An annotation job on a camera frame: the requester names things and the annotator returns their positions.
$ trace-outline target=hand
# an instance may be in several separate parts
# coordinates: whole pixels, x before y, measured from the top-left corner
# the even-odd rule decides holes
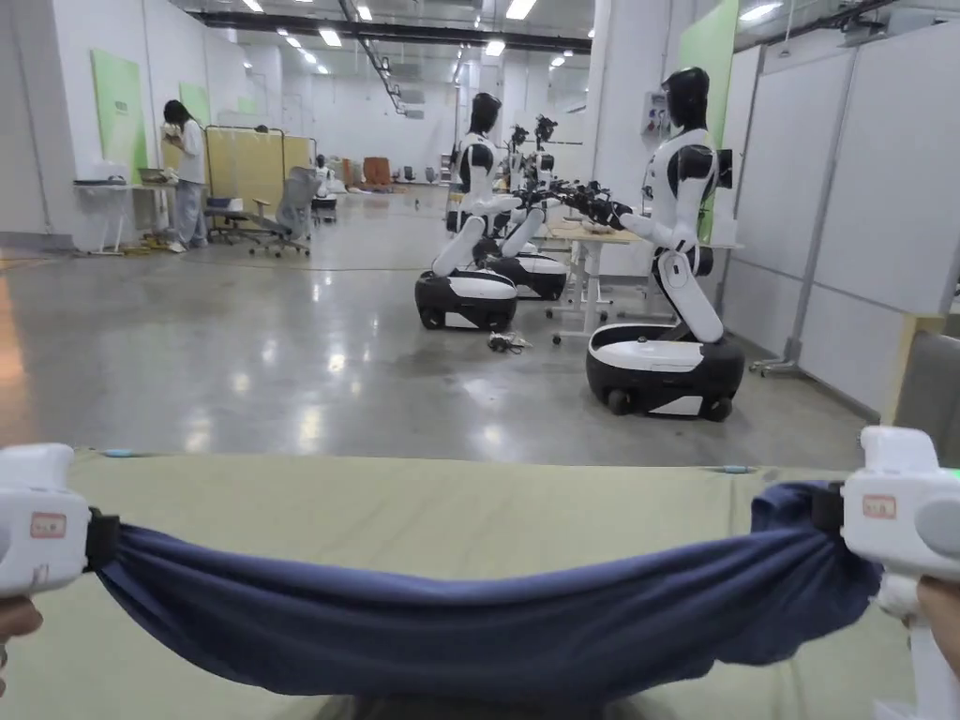
[[[26,598],[0,600],[0,670],[7,666],[7,641],[35,633],[43,624],[34,604]],[[0,698],[7,691],[7,684],[0,680]]]

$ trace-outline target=polished gray floor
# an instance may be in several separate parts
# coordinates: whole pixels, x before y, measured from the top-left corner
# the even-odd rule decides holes
[[[413,286],[445,240],[444,199],[346,198],[310,258],[218,246],[10,263],[0,443],[856,467],[864,422],[806,381],[747,377],[722,425],[615,418],[588,392],[585,344],[554,348],[541,303],[520,307],[515,329],[534,347],[519,356],[422,329]]]

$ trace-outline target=sticker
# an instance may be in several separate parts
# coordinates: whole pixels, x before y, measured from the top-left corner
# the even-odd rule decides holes
[[[66,537],[66,515],[34,513],[30,519],[30,537],[38,540],[61,540]]]
[[[893,495],[864,495],[863,514],[874,520],[896,520],[897,499]]]

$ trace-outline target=finger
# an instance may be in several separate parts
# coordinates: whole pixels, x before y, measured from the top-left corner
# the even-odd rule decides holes
[[[29,635],[42,624],[43,615],[29,600],[18,598],[0,601],[0,632],[5,636]]]

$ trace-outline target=white partition panel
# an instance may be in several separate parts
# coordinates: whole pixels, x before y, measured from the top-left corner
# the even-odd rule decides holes
[[[724,295],[727,330],[768,352],[780,352],[793,328],[801,286],[793,277],[732,260]]]
[[[881,413],[900,349],[902,315],[814,285],[806,311],[801,368]]]
[[[816,60],[757,82],[736,257],[804,276],[851,61]]]
[[[733,188],[718,188],[713,208],[716,214],[733,217],[736,194],[743,177],[743,158],[747,150],[747,133],[754,106],[756,74],[760,69],[763,47],[758,45],[733,56],[730,71],[730,93],[727,96],[727,119],[723,127],[724,148],[733,150]]]
[[[960,246],[960,23],[860,50],[815,279],[939,313]]]

